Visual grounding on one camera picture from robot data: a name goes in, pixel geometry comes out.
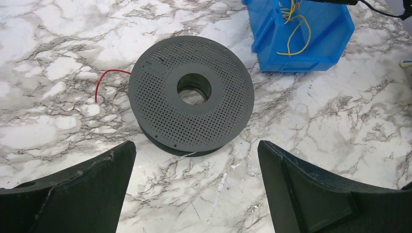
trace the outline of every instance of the wire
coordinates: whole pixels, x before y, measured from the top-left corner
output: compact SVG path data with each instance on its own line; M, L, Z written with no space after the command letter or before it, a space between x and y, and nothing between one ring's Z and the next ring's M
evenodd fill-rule
M403 15L394 16L394 15L391 15L391 14L388 14L388 13L385 13L385 12L382 12L382 11L380 11L380 10L375 9L371 4L369 4L369 3L368 3L367 1L365 1L365 0L359 0L359 1L363 2L363 4L365 4L367 7L369 7L369 9L371 9L372 11L377 12L377 13L379 13L379 14L382 14L382 15L384 15L384 16L389 16L389 17L394 17L394 18L401 18L401 17L403 16Z
M300 23L299 23L299 24L295 27L295 29L293 30L292 34L289 36L289 40L288 40L288 43L287 43L288 52L287 52L287 53L285 53L285 52L277 52L277 54L279 54L279 55L288 55L288 56L298 55L298 54L300 54L301 52L303 52L303 51L308 47L309 41L310 41L310 37L312 36L312 31L310 30L310 26L309 26L308 22L306 21L306 18L303 17L302 15L295 16L295 17L292 18L292 20L295 19L295 18L298 18L298 17L301 17L301 18L302 18L302 21L300 21ZM291 49L290 49L289 44L291 43L291 39L292 39L293 35L295 34L296 30L300 27L300 25L302 25L303 22L306 23L306 26L308 27L308 30L309 30L308 41L306 42L305 46L304 46L299 52L291 53Z
M131 74L129 71L125 71L125 70L121 70L121 69L108 69L108 70L106 70L106 71L100 76L100 79L99 79L99 81L97 82L97 85L96 85L96 91L95 91L95 93L94 93L94 101L95 101L96 103L97 103L97 90L99 90L100 82L102 81L103 77L104 77L108 72L112 72L112 71L117 71L117 72L122 72L122 73L126 73L126 74Z
M286 19L285 24L287 24L288 22L293 21L294 19L299 18L299 17L302 18L302 21L299 22L299 24L293 30L292 34L289 36L288 43L286 45L286 47L288 48L288 52L287 53L277 52L277 54L279 54L279 55L288 55L288 56L298 55L301 52L303 52L309 45L309 41L310 41L310 38L312 36L312 31L310 29L310 26L309 26L308 21L306 20L306 18L303 15L300 14L300 4L301 4L301 2L298 2L298 0L296 0L296 3L294 2L294 0L291 0L291 8L290 9L289 8L281 8L280 9L281 13L283 13L283 18ZM292 14L296 11L296 6L298 8L298 15L292 17ZM297 29L302 25L302 23L305 23L306 26L308 27L308 31L309 31L308 39L306 41L305 46L299 52L291 53L291 48L290 48L291 39L292 39L293 35L295 34L295 32L297 31Z

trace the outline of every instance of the black cable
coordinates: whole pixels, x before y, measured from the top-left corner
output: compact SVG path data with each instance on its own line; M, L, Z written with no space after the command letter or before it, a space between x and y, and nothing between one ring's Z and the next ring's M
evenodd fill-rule
M385 13L385 12L382 12L382 11L380 11L380 10L377 10L377 9L375 9L375 8L373 8L373 6L371 5L371 4L369 4L367 1L365 1L365 0L359 0L359 1L361 1L361 2L363 2L363 4L365 4L367 7L369 7L369 9L371 9L372 11L374 11L374 12L378 12L379 14L382 14L382 15L384 15L384 16L389 16L389 17L394 17L394 18L401 18L403 15L401 15L401 16L394 16L394 15L391 15L391 14L388 14L388 13Z

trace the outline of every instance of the yellow wire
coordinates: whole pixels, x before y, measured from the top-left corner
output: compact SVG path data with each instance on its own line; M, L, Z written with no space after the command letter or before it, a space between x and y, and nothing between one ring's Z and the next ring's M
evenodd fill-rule
M296 0L296 3L294 2L294 0L291 0L291 8L290 8L290 9L289 9L289 8L281 8L281 13L283 13L282 17L283 17L284 19L287 19L286 22L285 22L285 24L287 24L287 23L290 22L290 21L293 21L294 19L296 19L296 18L298 18L298 17L301 17L301 18L302 18L302 21L300 21L300 23L299 23L299 24L295 27L295 29L293 30L292 34L289 36L288 43L287 43L288 52L287 52L287 53L285 53L285 52L277 52L277 54L279 54L279 55L288 55L288 56L298 55L298 54L300 54L301 52L303 52L303 51L308 47L308 45L309 45L309 41L310 41L312 32L311 32L310 26L309 26L308 21L306 20L306 18L305 18L304 16L300 15L300 4L301 4L301 2L298 2L298 0ZM295 10L296 10L296 5L297 5L297 7L298 7L299 14L298 14L297 16L292 17L292 14L293 14L293 13L295 12ZM308 27L308 31L309 31L308 40L307 40L305 46L304 46L299 52L291 53L291 49L290 49L291 39L292 39L293 35L295 34L295 32L297 31L297 29L302 25L303 22L304 22L304 23L306 24L306 26Z
M299 24L296 26L296 28L293 30L292 34L289 36L289 40L288 40L288 44L287 44L288 52L287 52L287 53L285 53L285 52L277 52L277 54L279 54L279 55L288 55L288 56L298 55L298 54L300 54L301 52L303 52L303 51L308 47L308 45L309 45L310 37L312 36L312 31L310 30L310 26L309 26L308 22L306 21L306 18L305 18L305 17L303 17L303 16L301 16L301 15L298 15L298 16L295 16L294 18L296 18L296 17L301 17L301 18L302 18L302 21L300 21L300 23L299 23ZM295 34L296 30L300 27L300 25L301 25L303 22L306 23L306 26L308 27L308 30L309 30L308 41L306 42L305 46L304 46L299 52L291 53L289 44L291 43L292 36Z

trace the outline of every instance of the dark gray spool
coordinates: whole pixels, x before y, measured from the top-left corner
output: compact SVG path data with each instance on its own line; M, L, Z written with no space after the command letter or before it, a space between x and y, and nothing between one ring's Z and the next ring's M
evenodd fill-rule
M179 92L198 91L191 105ZM178 156L212 153L241 133L253 110L254 90L240 59L223 45L177 36L151 46L136 62L129 100L144 134Z

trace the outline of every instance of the black plastic part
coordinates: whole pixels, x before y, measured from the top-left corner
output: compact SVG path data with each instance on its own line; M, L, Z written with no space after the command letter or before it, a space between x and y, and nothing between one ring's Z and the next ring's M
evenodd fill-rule
M325 3L352 5L352 6L358 4L358 0L306 0L306 1L317 1L317 2L325 2Z
M258 156L276 233L411 233L411 183L356 182L261 141Z
M412 16L412 0L403 0L403 8L405 9L405 11L400 19L406 20L407 18Z
M0 189L2 233L115 233L136 147L125 142L52 175Z

